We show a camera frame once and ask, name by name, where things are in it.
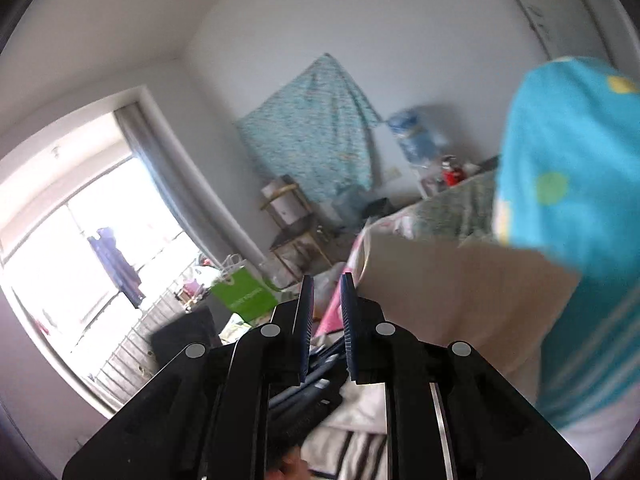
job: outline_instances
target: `hanging clothes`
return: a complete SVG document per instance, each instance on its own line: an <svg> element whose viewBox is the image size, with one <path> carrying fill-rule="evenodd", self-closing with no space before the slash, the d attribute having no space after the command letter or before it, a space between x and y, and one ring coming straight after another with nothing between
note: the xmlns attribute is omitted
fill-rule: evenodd
<svg viewBox="0 0 640 480"><path fill-rule="evenodd" d="M142 280L140 280L136 269L129 265L116 247L113 229L109 227L98 229L98 238L89 236L87 240L104 270L107 271L113 285L127 297L135 308L139 308L142 300L145 299L145 295L140 291Z"/></svg>
<svg viewBox="0 0 640 480"><path fill-rule="evenodd" d="M329 54L242 118L242 142L269 182L289 174L315 202L373 183L370 133L380 123L362 90Z"/></svg>

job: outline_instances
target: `white wall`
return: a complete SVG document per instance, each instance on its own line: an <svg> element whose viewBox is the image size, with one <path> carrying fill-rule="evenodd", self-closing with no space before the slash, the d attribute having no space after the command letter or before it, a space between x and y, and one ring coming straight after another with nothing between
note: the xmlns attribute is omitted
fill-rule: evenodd
<svg viewBox="0 0 640 480"><path fill-rule="evenodd" d="M498 152L514 91L546 60L514 0L219 0L186 60L236 120L325 52L384 118L426 105L473 160ZM374 138L383 173L404 166L385 126ZM415 192L406 177L390 186Z"/></svg>
<svg viewBox="0 0 640 480"><path fill-rule="evenodd" d="M222 205L218 219L236 229L244 254L260 258L276 229L260 213L258 183L229 124L211 111L180 62L156 64L80 88L17 123L0 139L0 156L33 146L36 151L73 128L119 106L142 100L155 108L159 133L179 141L185 164L209 183ZM0 398L27 442L56 475L106 420L106 411L78 389L72 376L50 356L24 314L0 293Z"/></svg>

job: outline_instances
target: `red bottle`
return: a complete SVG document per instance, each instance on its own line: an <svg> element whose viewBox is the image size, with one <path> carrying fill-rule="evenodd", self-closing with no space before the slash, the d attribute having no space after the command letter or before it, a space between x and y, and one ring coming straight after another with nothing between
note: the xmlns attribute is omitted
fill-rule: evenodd
<svg viewBox="0 0 640 480"><path fill-rule="evenodd" d="M465 170L455 156L445 155L442 157L442 178L447 186L455 186L466 179Z"/></svg>

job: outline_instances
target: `yellow polka dot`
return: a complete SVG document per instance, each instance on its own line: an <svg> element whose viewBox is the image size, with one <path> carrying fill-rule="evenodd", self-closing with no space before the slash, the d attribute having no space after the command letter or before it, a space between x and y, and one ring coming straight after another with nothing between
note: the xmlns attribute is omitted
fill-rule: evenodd
<svg viewBox="0 0 640 480"><path fill-rule="evenodd" d="M627 79L626 77L620 77L619 75L610 75L607 78L609 88L616 94L637 94L640 92L636 83Z"/></svg>
<svg viewBox="0 0 640 480"><path fill-rule="evenodd" d="M511 205L505 200L495 202L494 233L502 245L509 245Z"/></svg>
<svg viewBox="0 0 640 480"><path fill-rule="evenodd" d="M542 205L553 205L560 202L569 189L569 178L555 171L543 173L536 181L536 196Z"/></svg>

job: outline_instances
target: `gray screw head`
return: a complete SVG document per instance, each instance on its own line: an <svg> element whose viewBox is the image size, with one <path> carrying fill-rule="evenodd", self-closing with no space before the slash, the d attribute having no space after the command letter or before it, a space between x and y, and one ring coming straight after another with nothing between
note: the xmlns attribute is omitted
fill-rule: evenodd
<svg viewBox="0 0 640 480"><path fill-rule="evenodd" d="M451 350L455 355L459 355L460 357L467 357L471 355L471 346L464 341L457 341L453 343Z"/></svg>
<svg viewBox="0 0 640 480"><path fill-rule="evenodd" d="M280 333L280 327L275 323L268 323L260 329L260 333L265 337L276 337Z"/></svg>
<svg viewBox="0 0 640 480"><path fill-rule="evenodd" d="M391 323L378 323L378 325L376 325L376 332L380 335L392 335L396 332L396 327Z"/></svg>
<svg viewBox="0 0 640 480"><path fill-rule="evenodd" d="M187 354L187 357L190 357L191 359L197 359L198 357L202 357L205 351L206 348L204 348L204 345L201 345L200 343L192 343L187 346L187 349L184 351L184 353Z"/></svg>

